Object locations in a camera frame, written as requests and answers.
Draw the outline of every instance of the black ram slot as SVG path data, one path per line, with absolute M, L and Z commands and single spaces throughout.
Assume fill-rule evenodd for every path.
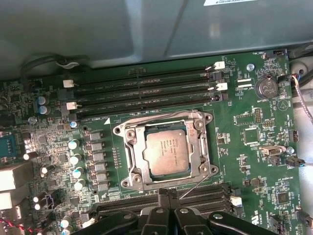
M 191 201 L 197 202 L 199 197 L 201 195 L 204 195 L 204 197 L 209 197 L 210 195 L 219 194 L 221 196 L 229 195 L 230 190 L 229 185 L 227 183 L 223 183 L 220 185 L 213 185 L 213 186 L 204 186 L 195 188 L 193 191 L 191 191 L 188 194 L 188 197 L 185 197 L 181 200 L 181 203 L 183 204 L 184 201 L 187 203 L 190 203 Z M 182 195 L 184 192 L 186 192 L 187 189 L 178 190 L 179 194 Z M 149 205 L 157 205 L 157 194 L 155 195 L 149 195 L 149 196 L 142 196 L 142 197 L 132 197 L 122 200 L 116 200 L 116 201 L 109 201 L 104 203 L 95 203 L 93 205 L 93 208 L 96 211 L 110 211 L 110 210 L 126 210 L 130 208 L 145 208 Z
M 193 74 L 203 74 L 207 73 L 205 70 L 205 67 L 201 68 L 195 68 L 195 69 L 188 69 L 188 70 L 177 70 L 177 71 L 169 71 L 169 72 L 163 72 L 163 73 L 151 73 L 149 75 L 146 74 L 136 74 L 133 76 L 123 76 L 119 77 L 119 82 L 129 82 L 134 79 L 142 79 L 142 80 L 150 80 L 150 79 L 157 79 L 157 78 L 164 78 L 164 77 L 170 77 L 173 76 L 181 76 L 181 75 L 193 75 Z M 81 81 L 78 81 L 77 84 L 80 86 L 92 86 L 92 85 L 105 85 L 109 82 L 116 82 L 117 78 L 106 78 L 105 81 L 101 79 L 101 81 L 95 81 L 95 82 L 86 82 L 86 79 L 83 79 Z
M 125 113 L 125 110 L 127 112 L 140 112 L 140 111 L 146 111 L 150 109 L 157 109 L 157 108 L 165 108 L 165 107 L 173 107 L 173 106 L 179 106 L 179 105 L 188 105 L 188 104 L 197 104 L 197 103 L 207 103 L 207 102 L 216 102 L 223 100 L 223 94 L 217 94 L 217 95 L 210 95 L 210 93 L 200 93 L 200 94 L 194 94 L 192 97 L 191 95 L 189 97 L 181 97 L 177 96 L 175 97 L 177 100 L 174 101 L 174 97 L 171 97 L 169 99 L 153 99 L 153 100 L 144 100 L 144 101 L 137 101 L 135 103 L 123 103 L 119 104 L 120 107 L 117 107 L 117 103 L 111 104 L 111 106 L 92 106 L 80 110 L 75 110 L 74 113 L 82 114 L 82 118 L 88 118 L 88 117 L 95 117 L 95 116 L 101 116 L 101 115 L 115 115 L 119 113 Z
M 201 197 L 192 197 L 192 198 L 186 198 L 185 200 L 181 200 L 180 204 L 185 207 L 191 207 L 195 204 L 202 205 L 206 204 L 208 201 L 213 202 L 223 202 L 228 200 L 226 195 L 224 193 L 218 193 L 213 195 L 207 195 L 207 196 L 201 196 Z
M 209 83 L 191 83 L 191 84 L 179 84 L 178 86 L 165 86 L 158 87 L 155 89 L 134 89 L 127 90 L 126 92 L 111 92 L 101 93 L 98 95 L 87 95 L 74 99 L 80 105 L 91 105 L 91 104 L 105 104 L 107 102 L 120 102 L 125 100 L 134 100 L 142 98 L 161 98 L 163 96 L 168 97 L 170 95 L 184 94 L 185 92 L 191 92 L 197 89 L 197 91 L 207 92 L 209 87 L 212 87 Z

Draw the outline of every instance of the motherboard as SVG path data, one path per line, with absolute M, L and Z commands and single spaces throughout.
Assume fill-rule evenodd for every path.
M 268 50 L 1 82 L 0 217 L 66 235 L 205 179 L 182 206 L 303 234 L 288 75 Z

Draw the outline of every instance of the connector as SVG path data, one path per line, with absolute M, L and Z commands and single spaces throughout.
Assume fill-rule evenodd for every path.
M 306 227 L 311 227 L 313 225 L 313 219 L 308 213 L 303 210 L 296 210 L 295 214 L 297 216 L 297 220 L 301 221 Z
M 305 161 L 299 158 L 287 158 L 285 163 L 286 165 L 293 166 L 293 167 L 305 166 Z
M 73 80 L 63 80 L 63 87 L 64 88 L 74 87 L 74 81 Z
M 215 70 L 222 70 L 225 69 L 225 62 L 224 61 L 218 61 L 214 64 Z
M 77 109 L 78 105 L 76 102 L 67 102 L 67 110 Z

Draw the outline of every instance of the screw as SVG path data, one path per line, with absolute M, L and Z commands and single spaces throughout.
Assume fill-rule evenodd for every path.
M 223 216 L 221 214 L 214 214 L 213 217 L 215 219 L 223 219 Z
M 293 153 L 294 153 L 294 148 L 293 148 L 293 147 L 288 147 L 287 150 L 286 150 L 286 152 L 287 152 L 288 154 L 293 154 Z
M 197 129 L 200 129 L 203 127 L 203 122 L 198 120 L 198 121 L 196 121 L 195 126 Z
M 127 137 L 133 139 L 135 137 L 135 131 L 130 130 L 127 132 Z
M 246 66 L 246 70 L 248 70 L 248 72 L 252 72 L 255 69 L 255 65 L 254 64 L 248 64 Z
M 188 213 L 188 209 L 182 208 L 182 209 L 180 209 L 180 213 L 187 214 Z
M 124 219 L 130 219 L 132 216 L 130 214 L 127 214 L 124 216 Z

